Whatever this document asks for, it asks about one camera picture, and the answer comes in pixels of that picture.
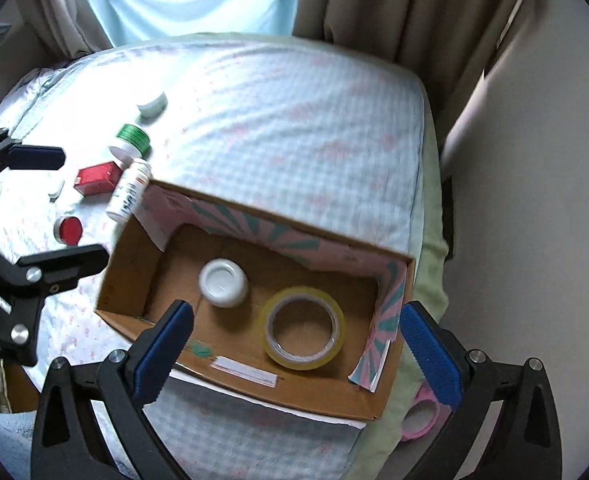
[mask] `white lid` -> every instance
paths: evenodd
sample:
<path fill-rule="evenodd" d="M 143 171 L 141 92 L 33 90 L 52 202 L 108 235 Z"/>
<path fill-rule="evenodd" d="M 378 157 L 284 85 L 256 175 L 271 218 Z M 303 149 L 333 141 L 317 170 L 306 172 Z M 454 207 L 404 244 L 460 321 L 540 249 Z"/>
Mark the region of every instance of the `white lid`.
<path fill-rule="evenodd" d="M 137 150 L 132 144 L 127 142 L 127 140 L 119 139 L 115 137 L 110 142 L 108 146 L 110 153 L 112 153 L 118 160 L 123 162 L 126 166 L 129 166 L 132 163 L 132 160 L 135 158 L 141 158 L 143 154 Z"/>
<path fill-rule="evenodd" d="M 248 279 L 236 263 L 218 258 L 199 274 L 201 295 L 214 306 L 231 308 L 241 304 L 248 293 Z"/>
<path fill-rule="evenodd" d="M 151 87 L 137 95 L 136 105 L 143 117 L 155 117 L 168 105 L 168 98 L 162 89 Z"/>

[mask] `white pill bottle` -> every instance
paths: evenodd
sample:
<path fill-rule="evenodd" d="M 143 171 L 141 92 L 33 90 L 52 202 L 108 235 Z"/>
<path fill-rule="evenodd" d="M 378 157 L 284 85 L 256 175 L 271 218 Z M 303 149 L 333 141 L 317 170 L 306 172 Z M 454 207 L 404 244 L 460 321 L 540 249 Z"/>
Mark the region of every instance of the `white pill bottle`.
<path fill-rule="evenodd" d="M 148 187 L 151 175 L 152 168 L 147 160 L 133 160 L 114 188 L 106 214 L 120 224 L 130 218 L 143 200 L 143 192 Z"/>

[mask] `red lid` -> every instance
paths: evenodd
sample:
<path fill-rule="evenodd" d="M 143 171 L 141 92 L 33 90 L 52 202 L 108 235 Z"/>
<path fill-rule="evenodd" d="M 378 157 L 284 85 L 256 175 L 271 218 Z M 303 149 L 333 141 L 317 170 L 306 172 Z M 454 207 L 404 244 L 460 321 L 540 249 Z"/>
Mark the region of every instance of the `red lid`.
<path fill-rule="evenodd" d="M 54 223 L 54 237 L 59 243 L 77 245 L 82 234 L 81 220 L 76 216 L 65 216 Z"/>

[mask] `yellow tape roll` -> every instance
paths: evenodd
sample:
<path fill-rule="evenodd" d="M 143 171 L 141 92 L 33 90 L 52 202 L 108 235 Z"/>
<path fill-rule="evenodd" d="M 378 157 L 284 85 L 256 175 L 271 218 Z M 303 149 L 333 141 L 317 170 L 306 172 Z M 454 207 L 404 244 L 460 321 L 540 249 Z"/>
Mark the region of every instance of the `yellow tape roll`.
<path fill-rule="evenodd" d="M 274 318 L 276 314 L 287 304 L 293 301 L 312 301 L 321 305 L 332 321 L 332 334 L 324 348 L 316 354 L 298 356 L 286 352 L 274 339 Z M 346 339 L 346 324 L 343 312 L 331 295 L 311 286 L 292 286 L 276 293 L 270 298 L 259 317 L 261 342 L 270 358 L 290 370 L 314 370 L 324 364 L 328 364 L 341 350 Z"/>

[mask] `white sticker label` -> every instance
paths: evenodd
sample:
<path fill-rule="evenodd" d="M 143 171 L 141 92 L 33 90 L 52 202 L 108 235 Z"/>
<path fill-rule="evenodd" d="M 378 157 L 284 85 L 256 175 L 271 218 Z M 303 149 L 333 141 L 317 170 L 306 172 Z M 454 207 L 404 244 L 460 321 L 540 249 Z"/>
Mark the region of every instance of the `white sticker label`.
<path fill-rule="evenodd" d="M 253 383 L 263 384 L 264 386 L 270 386 L 274 388 L 276 386 L 277 375 L 259 370 L 254 366 L 248 366 L 238 361 L 228 359 L 228 357 L 217 357 L 212 364 L 212 368 L 227 372 L 232 375 L 236 375 L 242 379 L 252 381 Z"/>

